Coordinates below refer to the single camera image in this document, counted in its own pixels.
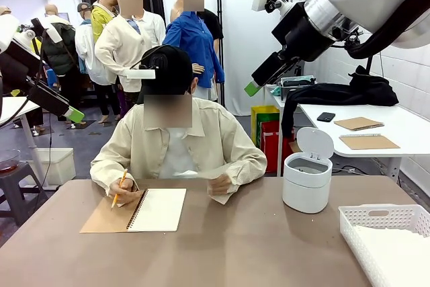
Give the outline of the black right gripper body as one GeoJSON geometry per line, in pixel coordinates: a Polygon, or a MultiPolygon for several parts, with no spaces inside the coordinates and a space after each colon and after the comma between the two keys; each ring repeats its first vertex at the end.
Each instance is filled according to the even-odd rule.
{"type": "Polygon", "coordinates": [[[312,25],[304,10],[304,2],[296,3],[271,33],[284,46],[278,52],[284,61],[297,58],[312,62],[333,44],[312,25]]]}

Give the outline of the person's left hand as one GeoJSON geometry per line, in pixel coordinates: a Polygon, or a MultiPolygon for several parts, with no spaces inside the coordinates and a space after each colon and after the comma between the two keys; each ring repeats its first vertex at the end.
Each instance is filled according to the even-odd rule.
{"type": "Polygon", "coordinates": [[[225,173],[219,175],[215,179],[210,179],[208,181],[208,193],[211,196],[222,196],[228,193],[232,182],[229,176],[225,173]]]}

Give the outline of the person's right hand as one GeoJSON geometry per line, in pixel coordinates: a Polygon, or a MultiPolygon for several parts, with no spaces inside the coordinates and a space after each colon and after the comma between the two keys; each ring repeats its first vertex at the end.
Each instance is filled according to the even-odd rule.
{"type": "Polygon", "coordinates": [[[122,181],[118,178],[110,184],[108,196],[111,198],[117,196],[118,204],[128,204],[140,199],[140,191],[132,179],[126,177],[122,181]]]}

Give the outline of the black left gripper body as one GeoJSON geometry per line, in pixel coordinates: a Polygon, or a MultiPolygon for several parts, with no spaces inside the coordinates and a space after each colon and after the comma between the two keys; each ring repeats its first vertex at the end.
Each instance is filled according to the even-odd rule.
{"type": "Polygon", "coordinates": [[[6,91],[19,89],[29,91],[40,67],[40,57],[12,40],[1,53],[1,75],[6,91]]]}

